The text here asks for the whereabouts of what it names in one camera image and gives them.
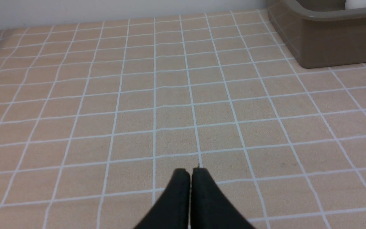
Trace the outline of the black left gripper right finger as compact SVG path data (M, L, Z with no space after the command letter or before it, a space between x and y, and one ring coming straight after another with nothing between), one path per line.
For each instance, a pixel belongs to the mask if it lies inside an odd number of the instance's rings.
M222 193L206 168L194 168L191 187L192 229L254 229Z

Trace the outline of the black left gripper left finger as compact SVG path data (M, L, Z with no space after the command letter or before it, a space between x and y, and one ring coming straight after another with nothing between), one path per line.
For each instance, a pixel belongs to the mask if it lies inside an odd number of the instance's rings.
M135 229L187 229L190 184L189 173L175 169L167 187Z

